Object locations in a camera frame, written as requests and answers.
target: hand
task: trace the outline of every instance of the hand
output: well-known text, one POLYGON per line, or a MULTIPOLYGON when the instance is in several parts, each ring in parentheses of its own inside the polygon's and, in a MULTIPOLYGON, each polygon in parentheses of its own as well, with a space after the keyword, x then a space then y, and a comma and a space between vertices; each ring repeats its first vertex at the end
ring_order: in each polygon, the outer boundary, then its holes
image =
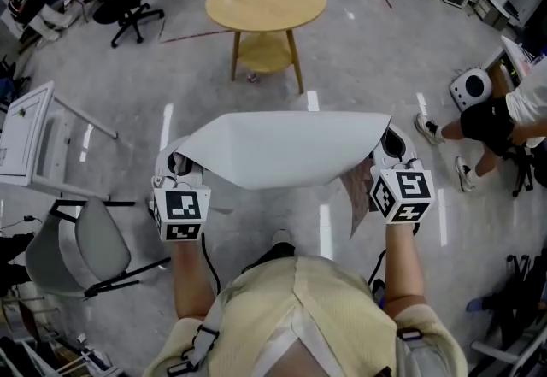
POLYGON ((515 125, 511 134, 507 137, 512 144, 522 146, 528 140, 528 131, 526 127, 515 125))

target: person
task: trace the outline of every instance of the person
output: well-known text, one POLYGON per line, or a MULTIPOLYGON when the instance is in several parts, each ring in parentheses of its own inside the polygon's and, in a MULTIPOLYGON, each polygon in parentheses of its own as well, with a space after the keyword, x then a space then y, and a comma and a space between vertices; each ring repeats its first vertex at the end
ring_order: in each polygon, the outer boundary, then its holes
POLYGON ((0 237, 0 297, 5 297, 11 287, 31 280, 24 266, 8 262, 25 251, 33 238, 32 233, 0 237))
MULTIPOLYGON (((423 352, 418 362, 423 364, 423 359, 432 366, 431 372, 419 375, 467 376, 462 350, 426 304, 413 225, 388 225, 385 230, 384 309, 373 300, 360 275, 325 258, 295 256, 288 232, 277 232, 273 248, 219 295, 223 300, 226 294, 230 298, 218 333, 203 322, 206 316, 210 322, 208 312, 215 296, 200 263, 200 250, 195 242, 174 243, 174 306, 179 321, 144 376, 180 375, 181 356, 192 352, 200 324, 200 333, 218 334, 218 338, 199 369, 204 374, 199 375, 388 376, 397 372, 409 377, 418 374, 397 369, 404 368, 405 361, 410 363, 408 351, 399 350, 398 339, 412 333, 423 352)), ((218 310, 218 302, 211 314, 218 310)))
POLYGON ((461 156, 456 157, 462 191, 472 191, 483 176, 496 168, 497 156, 524 143, 534 148, 547 136, 547 59, 533 67, 505 97, 477 103, 442 128, 419 113, 415 127, 432 145, 464 138, 482 142, 484 152, 474 168, 461 156))
POLYGON ((15 21, 30 26, 49 41, 57 41, 61 34, 50 29, 45 21, 65 29, 74 21, 71 15, 60 14, 50 8, 45 0, 9 0, 8 7, 15 21))

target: shelf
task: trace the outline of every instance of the shelf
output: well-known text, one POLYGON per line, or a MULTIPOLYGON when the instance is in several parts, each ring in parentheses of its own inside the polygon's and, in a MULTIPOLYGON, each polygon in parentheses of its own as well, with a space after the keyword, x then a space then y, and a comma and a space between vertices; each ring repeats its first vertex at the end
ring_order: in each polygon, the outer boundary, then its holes
POLYGON ((273 73, 292 64, 291 48, 284 32, 252 33, 239 45, 238 62, 256 73, 273 73))

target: gray chair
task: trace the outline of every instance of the gray chair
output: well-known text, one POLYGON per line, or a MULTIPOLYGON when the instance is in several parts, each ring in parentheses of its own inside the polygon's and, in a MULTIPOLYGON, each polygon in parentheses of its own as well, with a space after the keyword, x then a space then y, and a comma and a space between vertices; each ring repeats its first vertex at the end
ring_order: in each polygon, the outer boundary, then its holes
POLYGON ((163 263, 170 257, 127 272, 131 253, 106 207, 130 207, 133 202, 102 202, 93 197, 88 201, 57 200, 44 224, 26 248, 26 270, 32 282, 44 292, 66 297, 95 297, 98 293, 139 283, 120 283, 163 263), (59 207, 83 207, 78 218, 59 211, 59 207), (61 220, 74 224, 76 243, 85 264, 100 281, 85 289, 70 273, 59 248, 61 220))

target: box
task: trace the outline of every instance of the box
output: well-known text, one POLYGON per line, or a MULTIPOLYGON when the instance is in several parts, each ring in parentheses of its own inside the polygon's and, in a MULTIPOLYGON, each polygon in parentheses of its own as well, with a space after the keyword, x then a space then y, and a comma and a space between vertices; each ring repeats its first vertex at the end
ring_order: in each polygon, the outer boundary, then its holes
POLYGON ((386 223, 420 222, 435 202, 431 172, 381 169, 371 198, 386 223))
POLYGON ((154 189, 154 219, 160 239, 198 240, 209 210, 210 189, 154 189))

